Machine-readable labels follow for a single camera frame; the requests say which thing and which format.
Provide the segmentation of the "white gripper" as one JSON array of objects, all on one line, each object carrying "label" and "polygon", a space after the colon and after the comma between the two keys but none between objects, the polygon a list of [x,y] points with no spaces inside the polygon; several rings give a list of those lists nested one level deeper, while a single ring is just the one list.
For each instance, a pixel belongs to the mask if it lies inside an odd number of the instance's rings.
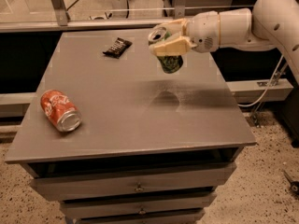
[{"label": "white gripper", "polygon": [[177,19],[158,24],[149,38],[167,38],[149,46],[150,53],[157,57],[184,55],[192,49],[200,53],[216,51],[220,47],[220,14],[210,11],[195,15],[189,22]]}]

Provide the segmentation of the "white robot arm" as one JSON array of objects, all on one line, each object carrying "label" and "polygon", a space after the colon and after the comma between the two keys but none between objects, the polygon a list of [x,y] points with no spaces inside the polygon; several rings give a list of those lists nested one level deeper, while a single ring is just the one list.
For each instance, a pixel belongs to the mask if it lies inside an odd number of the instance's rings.
[{"label": "white robot arm", "polygon": [[220,48],[243,51],[278,49],[299,82],[299,5],[296,0],[257,0],[253,9],[209,11],[154,27],[167,38],[151,40],[157,57],[184,55],[190,50]]}]

